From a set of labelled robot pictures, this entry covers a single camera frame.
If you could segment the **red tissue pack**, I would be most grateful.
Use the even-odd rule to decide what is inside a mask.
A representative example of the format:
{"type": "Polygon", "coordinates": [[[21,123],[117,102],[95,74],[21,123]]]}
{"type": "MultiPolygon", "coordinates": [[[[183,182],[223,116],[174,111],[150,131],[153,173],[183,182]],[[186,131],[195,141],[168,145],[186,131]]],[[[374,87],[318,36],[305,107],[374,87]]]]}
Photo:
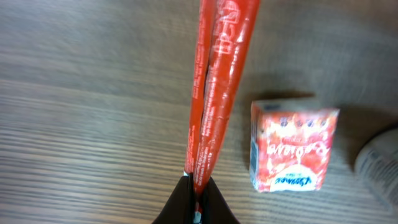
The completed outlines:
{"type": "Polygon", "coordinates": [[[249,172],[254,188],[320,190],[339,113],[314,98],[253,101],[249,172]]]}

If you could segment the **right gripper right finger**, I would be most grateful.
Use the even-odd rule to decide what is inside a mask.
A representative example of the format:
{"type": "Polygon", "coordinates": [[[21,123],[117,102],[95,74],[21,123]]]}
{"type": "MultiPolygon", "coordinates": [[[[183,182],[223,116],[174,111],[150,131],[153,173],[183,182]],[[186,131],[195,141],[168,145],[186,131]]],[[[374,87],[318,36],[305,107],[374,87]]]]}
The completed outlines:
{"type": "Polygon", "coordinates": [[[240,224],[212,178],[203,190],[199,204],[202,224],[240,224]]]}

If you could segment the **red snack stick wrapper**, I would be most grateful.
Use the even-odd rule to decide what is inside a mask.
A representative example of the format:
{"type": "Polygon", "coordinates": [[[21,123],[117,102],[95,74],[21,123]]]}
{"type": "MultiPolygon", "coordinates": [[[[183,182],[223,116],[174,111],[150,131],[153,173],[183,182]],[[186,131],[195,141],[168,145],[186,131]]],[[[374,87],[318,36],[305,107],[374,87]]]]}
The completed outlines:
{"type": "Polygon", "coordinates": [[[184,173],[195,212],[215,168],[249,49],[259,0],[201,0],[184,173]]]}

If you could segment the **green lid white jar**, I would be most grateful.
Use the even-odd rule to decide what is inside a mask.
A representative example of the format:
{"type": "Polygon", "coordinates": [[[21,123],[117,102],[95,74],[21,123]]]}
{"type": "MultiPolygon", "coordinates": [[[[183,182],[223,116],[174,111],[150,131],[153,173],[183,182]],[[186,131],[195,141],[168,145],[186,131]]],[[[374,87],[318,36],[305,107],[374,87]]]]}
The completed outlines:
{"type": "Polygon", "coordinates": [[[361,148],[354,171],[371,193],[397,213],[397,128],[372,137],[361,148]]]}

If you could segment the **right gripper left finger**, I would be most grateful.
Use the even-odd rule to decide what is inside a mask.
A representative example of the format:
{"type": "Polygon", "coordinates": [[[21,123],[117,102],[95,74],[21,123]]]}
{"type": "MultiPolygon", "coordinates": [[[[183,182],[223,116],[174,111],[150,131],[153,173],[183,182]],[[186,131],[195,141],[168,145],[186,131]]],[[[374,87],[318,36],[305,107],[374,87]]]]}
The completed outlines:
{"type": "Polygon", "coordinates": [[[193,175],[184,175],[153,224],[193,224],[195,196],[193,175]]]}

